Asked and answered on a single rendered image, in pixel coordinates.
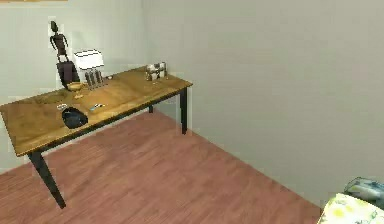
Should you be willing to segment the black round bowl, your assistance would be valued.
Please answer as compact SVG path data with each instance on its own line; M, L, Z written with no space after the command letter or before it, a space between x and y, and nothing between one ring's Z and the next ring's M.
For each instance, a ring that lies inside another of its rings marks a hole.
M74 107L68 107L62 111L62 119L69 129L79 128L88 123L88 117Z

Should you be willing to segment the white shade table lamp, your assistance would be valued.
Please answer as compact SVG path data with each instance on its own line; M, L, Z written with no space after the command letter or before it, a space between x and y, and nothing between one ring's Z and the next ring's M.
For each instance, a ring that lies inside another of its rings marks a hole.
M84 72L85 81L90 90L103 85L100 68L104 66L103 56L96 49L74 53L75 65Z

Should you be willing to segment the dark brown figure statue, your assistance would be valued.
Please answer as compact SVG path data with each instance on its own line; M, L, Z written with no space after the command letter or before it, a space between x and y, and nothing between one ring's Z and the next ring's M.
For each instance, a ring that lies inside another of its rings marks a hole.
M68 47L67 39L64 34L59 32L58 26L55 21L50 22L50 27L53 35L50 37L52 47L57 51L56 57L58 63L56 64L61 84L65 89L72 82L79 82L75 64L69 60L66 48Z

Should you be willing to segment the wooden table with black legs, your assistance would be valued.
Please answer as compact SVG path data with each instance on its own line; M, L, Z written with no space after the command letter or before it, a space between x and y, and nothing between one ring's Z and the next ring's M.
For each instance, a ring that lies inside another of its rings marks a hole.
M18 157L28 156L38 174L49 189L59 207L65 201L42 157L44 151L95 131L145 108L151 110L155 104L178 95L181 109L181 131L187 131L188 88L192 83L173 75L155 81L147 81L143 67L113 75L102 87L80 91L83 95L75 99L66 89L44 93L0 106L14 152ZM88 123L69 129L63 122L60 104L67 104L83 112ZM106 106L94 111L95 104Z

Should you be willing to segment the tan wooden bowl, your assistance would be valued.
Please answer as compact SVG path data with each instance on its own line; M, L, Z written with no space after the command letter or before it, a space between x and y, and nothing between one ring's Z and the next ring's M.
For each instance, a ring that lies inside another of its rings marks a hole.
M81 82L72 82L72 83L69 83L67 85L68 87L68 90L71 91L71 92L74 92L75 95L74 95L74 98L75 99L79 99L79 98L82 98L83 95L80 93L80 90L82 89L83 87L83 84Z

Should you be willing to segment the yellow flowered bed cover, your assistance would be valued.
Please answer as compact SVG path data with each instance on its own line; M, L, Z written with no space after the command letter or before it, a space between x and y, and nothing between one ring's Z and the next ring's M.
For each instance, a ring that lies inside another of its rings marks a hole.
M358 198L337 193L316 224L384 224L384 210Z

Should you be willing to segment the blue green patterned pillow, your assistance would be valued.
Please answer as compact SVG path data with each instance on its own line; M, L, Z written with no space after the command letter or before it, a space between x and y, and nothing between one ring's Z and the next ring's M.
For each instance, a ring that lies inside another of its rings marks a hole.
M384 210L384 184L381 182L356 177L346 185L344 194L364 200Z

